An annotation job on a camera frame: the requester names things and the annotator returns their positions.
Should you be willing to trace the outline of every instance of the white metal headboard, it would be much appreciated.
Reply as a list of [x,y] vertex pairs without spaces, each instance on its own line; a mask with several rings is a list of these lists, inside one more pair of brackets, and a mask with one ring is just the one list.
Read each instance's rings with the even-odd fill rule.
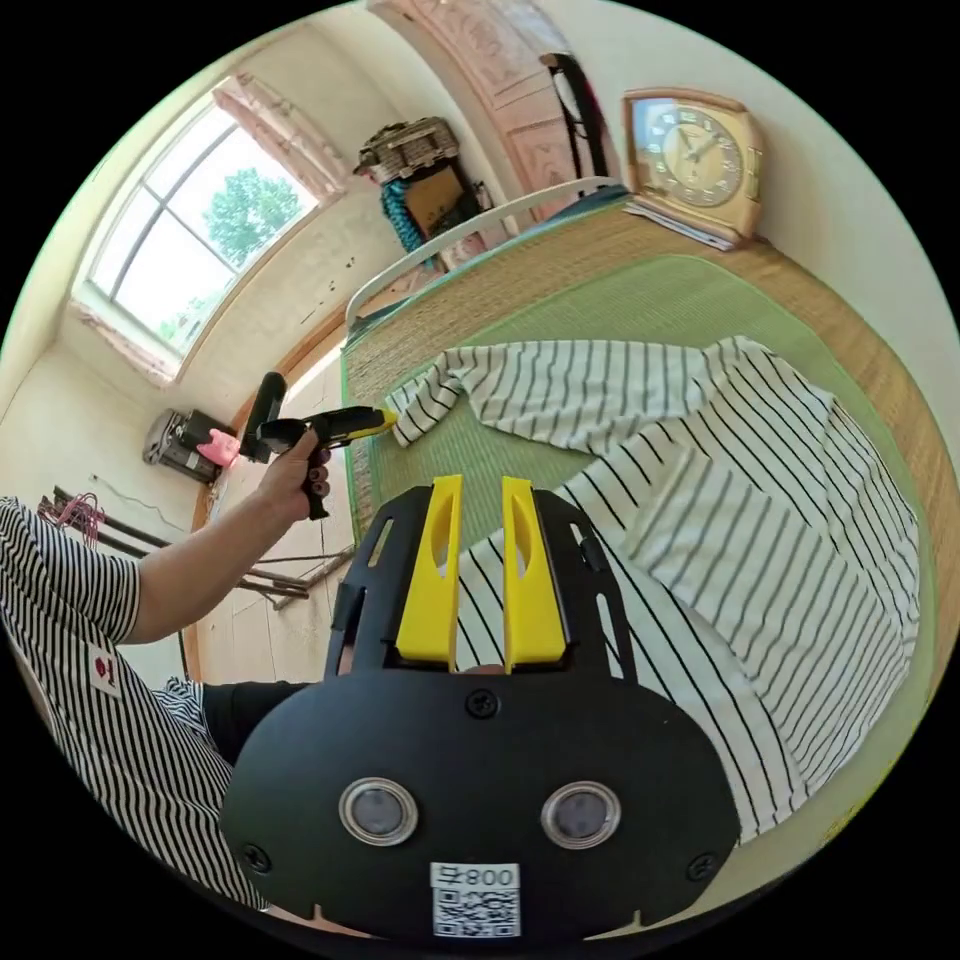
[[549,203],[556,200],[557,197],[567,193],[580,193],[586,190],[596,190],[598,187],[611,187],[619,184],[620,181],[614,177],[581,177],[579,180],[570,180],[567,183],[558,183],[552,187],[546,187],[543,190],[537,190],[535,193],[528,193],[525,197],[518,197],[492,210],[484,210],[475,217],[471,217],[464,223],[460,223],[449,230],[444,231],[439,236],[428,240],[422,247],[417,247],[412,253],[401,257],[395,264],[387,267],[382,273],[377,274],[372,280],[368,280],[351,298],[347,304],[347,330],[350,330],[356,322],[360,308],[372,297],[375,297],[381,290],[385,290],[395,280],[399,280],[405,273],[420,266],[421,263],[429,260],[438,254],[441,250],[452,246],[458,240],[483,230],[491,224],[507,217],[515,216],[538,207],[542,203]]

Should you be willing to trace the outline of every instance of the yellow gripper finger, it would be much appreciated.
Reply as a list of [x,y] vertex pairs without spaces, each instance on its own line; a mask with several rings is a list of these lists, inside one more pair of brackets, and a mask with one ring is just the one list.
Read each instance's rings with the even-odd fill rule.
[[397,653],[404,660],[456,670],[463,477],[437,477],[420,536]]
[[503,534],[506,671],[556,663],[566,639],[529,480],[503,478]]

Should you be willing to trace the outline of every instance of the striped shirt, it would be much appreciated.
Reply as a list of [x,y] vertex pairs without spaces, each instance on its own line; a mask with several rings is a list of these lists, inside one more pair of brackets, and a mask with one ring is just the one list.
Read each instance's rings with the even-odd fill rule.
[[250,907],[264,900],[220,832],[231,768],[204,722],[201,685],[150,690],[117,654],[137,618],[137,565],[71,539],[0,498],[0,619],[41,692],[53,737],[141,847]]
[[[713,741],[741,843],[783,823],[856,753],[917,637],[917,521],[869,439],[742,337],[448,350],[388,397],[396,439],[464,394],[481,423],[596,457],[555,492],[596,527],[639,682]],[[503,662],[502,557],[502,530],[460,557],[459,669]]]

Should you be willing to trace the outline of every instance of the green mat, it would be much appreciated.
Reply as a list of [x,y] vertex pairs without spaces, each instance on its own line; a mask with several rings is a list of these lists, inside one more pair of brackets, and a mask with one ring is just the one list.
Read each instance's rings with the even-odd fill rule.
[[[698,257],[666,256],[569,287],[487,328],[467,344],[520,340],[646,340],[705,347],[741,334],[775,350],[833,393],[880,452],[920,525],[920,635],[913,667],[854,760],[803,809],[775,830],[734,851],[703,897],[673,922],[712,909],[781,876],[819,848],[876,789],[923,714],[933,668],[936,595],[926,516],[890,431],[856,382],[802,321],[722,267]],[[424,368],[410,370],[399,386]],[[464,474],[463,543],[499,529],[500,479],[512,474],[552,489],[590,461],[582,454],[480,426],[460,402],[425,437],[404,450],[389,435],[367,446],[373,501],[383,503],[433,477]]]

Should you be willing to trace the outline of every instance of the tree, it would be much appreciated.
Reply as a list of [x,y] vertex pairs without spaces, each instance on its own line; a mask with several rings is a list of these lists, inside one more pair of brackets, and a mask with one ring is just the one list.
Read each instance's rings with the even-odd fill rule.
[[300,198],[286,180],[263,177],[250,167],[226,178],[203,219],[210,241],[239,268],[299,212]]

